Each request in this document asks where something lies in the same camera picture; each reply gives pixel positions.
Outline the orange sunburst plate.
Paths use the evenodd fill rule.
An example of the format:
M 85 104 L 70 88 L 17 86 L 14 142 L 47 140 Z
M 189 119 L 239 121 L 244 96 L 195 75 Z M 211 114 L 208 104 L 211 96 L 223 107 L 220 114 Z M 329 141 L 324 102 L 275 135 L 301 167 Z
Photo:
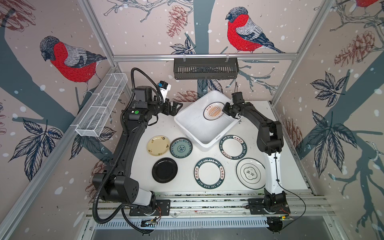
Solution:
M 219 119 L 223 114 L 225 104 L 221 102 L 214 102 L 209 104 L 203 112 L 203 116 L 208 121 L 214 121 Z

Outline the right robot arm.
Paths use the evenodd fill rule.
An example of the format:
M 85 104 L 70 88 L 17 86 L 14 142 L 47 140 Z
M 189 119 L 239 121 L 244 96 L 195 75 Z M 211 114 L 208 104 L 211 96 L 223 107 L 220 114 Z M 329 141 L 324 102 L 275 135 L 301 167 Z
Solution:
M 282 124 L 265 117 L 249 102 L 226 103 L 223 112 L 232 118 L 243 116 L 258 129 L 257 147 L 266 157 L 264 208 L 269 213 L 277 212 L 287 204 L 286 190 L 281 184 L 280 158 L 284 146 Z

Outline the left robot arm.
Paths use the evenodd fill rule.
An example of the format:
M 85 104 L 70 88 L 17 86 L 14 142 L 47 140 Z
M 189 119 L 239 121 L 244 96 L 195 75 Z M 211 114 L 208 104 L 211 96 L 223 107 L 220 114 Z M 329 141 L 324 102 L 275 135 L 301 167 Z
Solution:
M 139 86 L 134 90 L 132 101 L 121 114 L 122 136 L 114 157 L 102 173 L 95 174 L 92 183 L 96 188 L 92 214 L 95 221 L 104 224 L 113 219 L 124 207 L 138 208 L 142 213 L 152 214 L 157 203 L 154 192 L 140 188 L 131 178 L 132 163 L 140 139 L 152 117 L 159 114 L 175 116 L 183 106 L 167 98 L 171 85 L 159 83 L 154 89 Z M 99 200 L 117 202 L 120 205 L 110 217 L 102 219 L 98 213 Z

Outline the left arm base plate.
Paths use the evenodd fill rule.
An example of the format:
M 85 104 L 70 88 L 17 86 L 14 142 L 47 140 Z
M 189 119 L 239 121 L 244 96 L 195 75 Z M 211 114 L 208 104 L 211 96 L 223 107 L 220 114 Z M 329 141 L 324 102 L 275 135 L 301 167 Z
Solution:
M 170 200 L 156 200 L 148 206 L 136 206 L 130 209 L 130 217 L 168 216 L 170 214 Z

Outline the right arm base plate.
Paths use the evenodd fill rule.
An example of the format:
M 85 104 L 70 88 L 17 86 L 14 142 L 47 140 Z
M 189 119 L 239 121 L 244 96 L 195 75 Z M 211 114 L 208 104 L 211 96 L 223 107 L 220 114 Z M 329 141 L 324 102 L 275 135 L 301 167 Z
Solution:
M 290 215 L 291 210 L 287 203 L 265 203 L 264 199 L 248 199 L 246 209 L 252 215 Z

